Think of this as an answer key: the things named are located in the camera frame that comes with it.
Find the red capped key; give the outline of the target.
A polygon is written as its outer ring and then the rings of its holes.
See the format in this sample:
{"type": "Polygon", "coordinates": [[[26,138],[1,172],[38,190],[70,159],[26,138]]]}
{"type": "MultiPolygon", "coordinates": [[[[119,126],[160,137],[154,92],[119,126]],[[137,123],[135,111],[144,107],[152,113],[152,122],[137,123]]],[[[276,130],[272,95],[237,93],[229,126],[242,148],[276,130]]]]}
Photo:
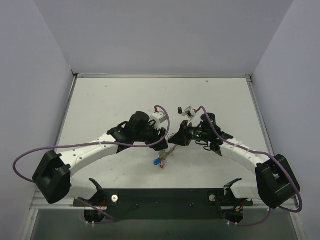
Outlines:
{"type": "Polygon", "coordinates": [[[159,167],[160,167],[161,169],[164,169],[164,168],[165,168],[166,163],[167,163],[167,160],[166,160],[166,159],[164,159],[164,158],[162,158],[162,159],[161,159],[161,163],[159,164],[159,167]]]}

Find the blue capped key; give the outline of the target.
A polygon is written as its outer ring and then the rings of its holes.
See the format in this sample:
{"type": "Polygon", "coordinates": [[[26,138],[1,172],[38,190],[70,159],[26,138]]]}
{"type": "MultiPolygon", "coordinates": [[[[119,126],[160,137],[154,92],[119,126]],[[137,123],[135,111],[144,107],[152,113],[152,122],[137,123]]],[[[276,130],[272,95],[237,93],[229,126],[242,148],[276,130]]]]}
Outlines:
{"type": "Polygon", "coordinates": [[[155,166],[157,166],[157,165],[159,165],[161,162],[162,162],[162,158],[161,158],[161,157],[158,157],[157,159],[155,159],[155,160],[153,161],[153,164],[154,164],[155,166]]]}

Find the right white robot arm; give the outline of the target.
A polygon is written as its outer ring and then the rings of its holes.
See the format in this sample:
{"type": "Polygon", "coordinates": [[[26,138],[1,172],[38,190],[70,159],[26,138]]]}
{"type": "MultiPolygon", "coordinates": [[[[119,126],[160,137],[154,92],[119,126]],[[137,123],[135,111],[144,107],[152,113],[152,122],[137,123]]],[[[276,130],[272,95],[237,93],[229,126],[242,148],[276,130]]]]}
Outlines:
{"type": "Polygon", "coordinates": [[[198,126],[192,126],[188,120],[184,120],[178,132],[169,137],[168,142],[182,147],[189,146],[192,141],[203,142],[205,150],[231,159],[255,175],[255,181],[238,178],[226,184],[226,194],[231,194],[238,200],[261,200],[268,207],[276,209],[301,190],[283,155],[256,153],[222,131],[213,113],[202,114],[200,119],[198,126]]]}

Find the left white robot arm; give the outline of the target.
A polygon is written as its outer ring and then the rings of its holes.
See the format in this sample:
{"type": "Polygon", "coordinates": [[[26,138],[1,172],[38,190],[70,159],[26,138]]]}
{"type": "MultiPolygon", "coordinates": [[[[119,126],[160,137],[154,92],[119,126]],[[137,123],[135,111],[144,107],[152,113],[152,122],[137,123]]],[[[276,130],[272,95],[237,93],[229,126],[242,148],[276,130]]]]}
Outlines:
{"type": "Polygon", "coordinates": [[[137,111],[129,121],[111,128],[89,144],[71,146],[60,153],[54,150],[46,152],[32,180],[49,204],[73,197],[96,206],[103,199],[103,188],[93,178],[82,181],[76,179],[75,174],[98,160],[129,148],[148,147],[157,152],[167,149],[165,137],[168,129],[161,125],[168,121],[165,111],[151,115],[137,111]]]}

